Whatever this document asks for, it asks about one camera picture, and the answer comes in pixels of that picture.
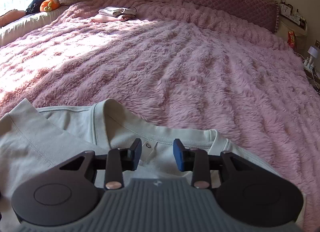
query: bed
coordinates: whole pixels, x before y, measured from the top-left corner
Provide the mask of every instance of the bed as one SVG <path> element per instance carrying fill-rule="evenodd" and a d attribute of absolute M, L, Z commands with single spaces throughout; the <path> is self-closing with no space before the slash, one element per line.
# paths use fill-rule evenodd
<path fill-rule="evenodd" d="M 0 28 L 0 47 L 6 46 L 34 29 L 50 24 L 67 8 L 68 6 L 61 6 L 52 12 L 39 12 L 36 14 L 25 15 L 22 18 Z"/>
<path fill-rule="evenodd" d="M 106 6 L 137 20 L 91 22 Z M 217 129 L 307 195 L 305 231 L 320 214 L 320 97 L 273 33 L 272 0 L 93 0 L 0 49 L 0 117 L 115 98 L 156 125 Z"/>

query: snack bag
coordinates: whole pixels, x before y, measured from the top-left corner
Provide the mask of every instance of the snack bag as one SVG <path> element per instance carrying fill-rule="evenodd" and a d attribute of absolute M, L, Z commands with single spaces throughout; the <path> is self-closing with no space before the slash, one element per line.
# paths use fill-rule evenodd
<path fill-rule="evenodd" d="M 288 44 L 294 51 L 296 51 L 297 38 L 296 38 L 296 35 L 294 34 L 294 31 L 288 31 Z"/>

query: shirt tag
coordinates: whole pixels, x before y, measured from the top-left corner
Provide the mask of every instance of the shirt tag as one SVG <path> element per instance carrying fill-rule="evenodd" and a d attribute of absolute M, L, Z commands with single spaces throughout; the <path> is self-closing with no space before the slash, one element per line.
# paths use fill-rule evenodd
<path fill-rule="evenodd" d="M 157 142 L 148 141 L 148 140 L 145 141 L 145 143 L 142 145 L 142 152 L 141 152 L 140 160 L 143 162 L 146 162 L 148 160 L 148 158 L 150 158 L 156 145 L 157 145 Z"/>

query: gray ribbed base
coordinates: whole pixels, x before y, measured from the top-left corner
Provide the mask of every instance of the gray ribbed base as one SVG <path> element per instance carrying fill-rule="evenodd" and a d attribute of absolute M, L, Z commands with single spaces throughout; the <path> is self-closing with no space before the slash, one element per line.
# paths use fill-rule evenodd
<path fill-rule="evenodd" d="M 120 190 L 105 192 L 98 206 L 77 222 L 38 227 L 23 222 L 17 232 L 301 232 L 294 222 L 257 228 L 228 216 L 209 190 L 185 179 L 132 179 Z"/>

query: folded white shirt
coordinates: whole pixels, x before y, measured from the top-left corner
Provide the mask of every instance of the folded white shirt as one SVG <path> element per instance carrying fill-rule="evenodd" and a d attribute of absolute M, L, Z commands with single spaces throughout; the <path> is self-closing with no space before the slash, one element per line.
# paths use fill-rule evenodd
<path fill-rule="evenodd" d="M 92 106 L 37 109 L 24 99 L 0 119 L 0 231 L 15 231 L 19 226 L 10 199 L 22 182 L 82 151 L 107 154 L 110 149 L 128 148 L 136 138 L 143 144 L 141 158 L 136 171 L 123 172 L 125 186 L 132 178 L 184 177 L 190 183 L 192 172 L 180 172 L 177 168 L 172 147 L 175 138 L 185 147 L 200 148 L 209 155 L 231 151 L 278 175 L 263 159 L 237 146 L 217 130 L 156 126 L 140 119 L 114 99 Z M 211 172 L 211 181 L 212 187 L 220 186 L 218 171 Z M 104 172 L 98 172 L 96 187 L 103 187 L 103 182 Z M 303 224 L 303 216 L 304 208 L 297 224 Z"/>
<path fill-rule="evenodd" d="M 103 14 L 103 15 L 107 15 L 107 16 L 112 16 L 112 17 L 118 17 L 122 14 L 131 14 L 131 15 L 136 15 L 136 11 L 135 10 L 131 10 L 128 8 L 124 8 L 124 7 L 112 7 L 112 6 L 108 6 L 104 9 L 100 9 L 99 10 L 99 14 Z"/>

